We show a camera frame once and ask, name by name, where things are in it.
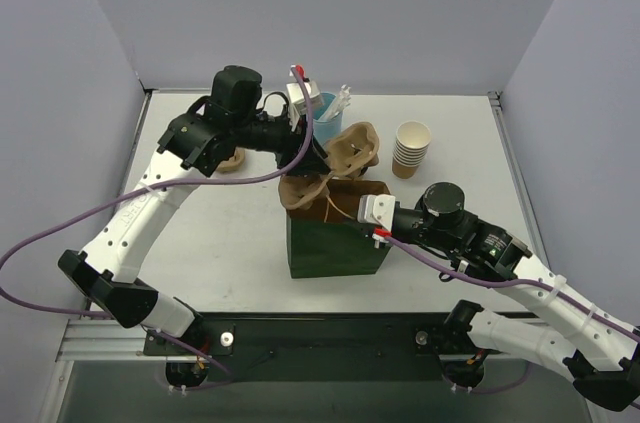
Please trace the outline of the pulp cup carrier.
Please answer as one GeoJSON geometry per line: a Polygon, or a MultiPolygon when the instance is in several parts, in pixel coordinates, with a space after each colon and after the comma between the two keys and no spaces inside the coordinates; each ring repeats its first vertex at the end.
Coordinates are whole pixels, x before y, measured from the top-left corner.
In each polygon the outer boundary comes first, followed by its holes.
{"type": "Polygon", "coordinates": [[[332,179],[356,180],[379,163],[380,139],[370,122],[357,122],[329,139],[325,146],[313,140],[292,170],[280,177],[278,194],[286,210],[308,209],[328,196],[332,179]]]}

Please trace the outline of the brown paper bag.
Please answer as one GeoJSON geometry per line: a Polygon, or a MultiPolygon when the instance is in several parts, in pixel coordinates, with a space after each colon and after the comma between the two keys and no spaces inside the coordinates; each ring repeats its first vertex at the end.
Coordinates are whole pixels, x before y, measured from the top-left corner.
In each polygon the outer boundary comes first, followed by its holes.
{"type": "Polygon", "coordinates": [[[353,220],[360,198],[387,194],[380,181],[331,180],[329,195],[307,209],[287,212],[287,257],[293,279],[372,275],[390,249],[375,248],[367,230],[353,220]]]}

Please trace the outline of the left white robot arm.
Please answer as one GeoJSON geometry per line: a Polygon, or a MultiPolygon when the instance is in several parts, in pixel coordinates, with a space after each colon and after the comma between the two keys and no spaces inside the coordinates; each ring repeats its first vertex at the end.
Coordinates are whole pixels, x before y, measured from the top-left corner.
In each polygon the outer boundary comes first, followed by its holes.
{"type": "Polygon", "coordinates": [[[201,346],[198,313],[144,283],[139,273],[184,201],[199,186],[214,183],[214,172],[236,150],[273,154],[275,177],[328,174],[326,154],[312,135],[310,81],[299,65],[290,73],[295,82],[282,96],[284,108],[271,116],[258,106],[264,98],[258,72],[238,65],[219,71],[210,94],[168,124],[135,189],[103,230],[59,258],[60,270],[76,288],[122,327],[163,332],[182,354],[201,346]]]}

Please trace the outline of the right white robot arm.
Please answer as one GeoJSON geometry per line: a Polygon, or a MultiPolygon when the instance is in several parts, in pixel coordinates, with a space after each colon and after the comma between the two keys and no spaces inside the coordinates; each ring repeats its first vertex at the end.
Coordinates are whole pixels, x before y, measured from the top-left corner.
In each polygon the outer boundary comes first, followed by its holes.
{"type": "Polygon", "coordinates": [[[464,207],[450,182],[429,186],[412,209],[392,195],[364,195],[357,220],[453,279],[493,289],[542,320],[532,326],[461,301],[443,327],[446,344],[510,354],[567,379],[586,400],[621,412],[639,401],[639,329],[611,316],[547,268],[507,230],[464,207]]]}

